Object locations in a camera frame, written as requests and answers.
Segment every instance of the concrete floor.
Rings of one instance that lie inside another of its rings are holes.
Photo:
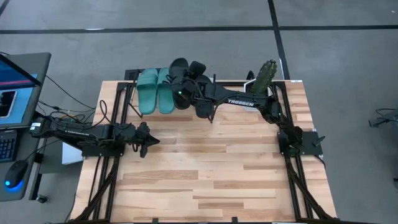
[[[398,24],[394,0],[274,2],[280,26]],[[268,3],[260,0],[11,0],[0,16],[0,30],[271,25]],[[281,36],[290,77],[304,81],[315,127],[326,136],[322,146],[338,216],[396,223],[397,133],[393,124],[370,128],[368,119],[377,108],[398,108],[398,30],[282,31]],[[12,34],[0,35],[0,50],[50,52],[48,75],[89,105],[101,82],[123,79],[125,69],[163,67],[186,57],[205,63],[210,75],[242,79],[279,57],[273,31]],[[84,109],[50,82],[40,98]],[[0,223],[63,222],[79,175],[78,166],[45,175],[39,193],[49,196],[48,203],[27,197],[1,202]]]

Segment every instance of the green cactus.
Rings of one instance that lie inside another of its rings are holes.
[[[271,84],[271,81],[275,76],[276,68],[277,65],[275,60],[268,60],[266,63],[264,63],[260,69],[256,81],[254,81],[254,84],[250,89],[250,92],[255,94],[267,93],[267,87]]]

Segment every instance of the wooden tabletop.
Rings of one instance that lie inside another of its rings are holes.
[[[99,100],[108,106],[109,118],[117,84],[103,82],[99,94]],[[312,130],[303,83],[288,80],[286,87],[294,124]],[[243,90],[241,86],[229,89]],[[94,123],[102,117],[97,107]],[[160,222],[230,222],[231,217],[242,222],[295,220],[285,162],[277,142],[279,129],[265,122],[260,112],[221,105],[211,124],[197,118],[192,107],[167,115],[156,110],[142,120],[129,109],[126,122],[138,126],[141,121],[147,122],[160,144],[151,146],[145,159],[126,146],[111,222],[151,222],[152,218]],[[335,217],[323,164],[313,156],[302,156],[302,160],[309,191]],[[83,163],[71,218],[87,206],[96,161],[97,157],[92,157]],[[100,172],[98,169],[94,193]],[[305,217],[302,194],[297,192]],[[100,218],[104,217],[104,204]]]

